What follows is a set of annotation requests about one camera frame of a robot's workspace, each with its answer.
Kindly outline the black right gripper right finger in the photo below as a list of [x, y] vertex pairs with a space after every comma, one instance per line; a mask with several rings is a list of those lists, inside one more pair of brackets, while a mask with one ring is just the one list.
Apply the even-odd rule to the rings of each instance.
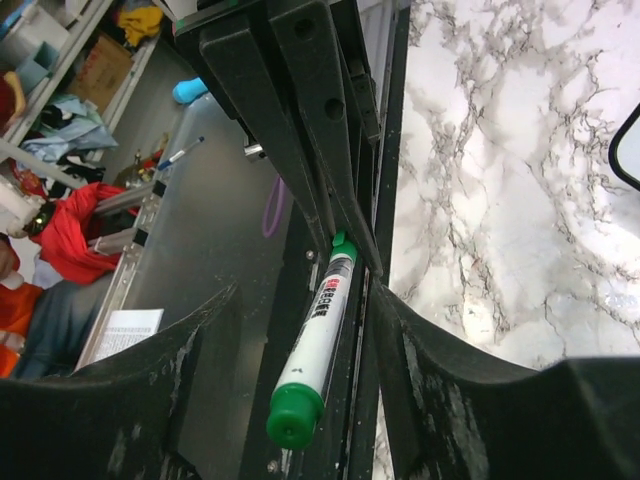
[[639, 361], [535, 371], [420, 317], [373, 282], [369, 317], [399, 479], [635, 479]]

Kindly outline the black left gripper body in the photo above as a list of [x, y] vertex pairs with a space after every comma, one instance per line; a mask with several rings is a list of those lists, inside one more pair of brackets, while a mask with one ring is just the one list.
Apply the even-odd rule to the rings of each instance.
[[333, 1], [331, 8], [363, 119], [378, 125], [400, 3]]

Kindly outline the green white marker pen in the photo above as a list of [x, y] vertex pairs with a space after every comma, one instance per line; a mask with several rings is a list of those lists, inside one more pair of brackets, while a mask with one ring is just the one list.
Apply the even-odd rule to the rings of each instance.
[[344, 231], [332, 242], [329, 265], [270, 400], [266, 424], [279, 447], [308, 447], [323, 416], [327, 390], [358, 252]]

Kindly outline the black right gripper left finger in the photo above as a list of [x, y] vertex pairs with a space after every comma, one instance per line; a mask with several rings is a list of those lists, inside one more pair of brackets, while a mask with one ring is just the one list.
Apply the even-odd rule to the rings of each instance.
[[233, 479], [243, 301], [187, 317], [68, 377], [1, 384], [5, 479]]

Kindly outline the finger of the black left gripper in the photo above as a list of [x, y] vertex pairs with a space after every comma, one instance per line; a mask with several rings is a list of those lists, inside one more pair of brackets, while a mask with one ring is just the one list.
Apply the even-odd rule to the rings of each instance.
[[285, 181], [315, 246], [327, 248], [320, 199], [297, 128], [291, 78], [272, 32], [217, 23], [200, 34], [201, 55], [250, 133]]
[[382, 262], [356, 195], [352, 154], [360, 125], [349, 120], [348, 79], [327, 1], [275, 1], [269, 23], [293, 80], [298, 109], [331, 204], [333, 226], [343, 231], [376, 276]]

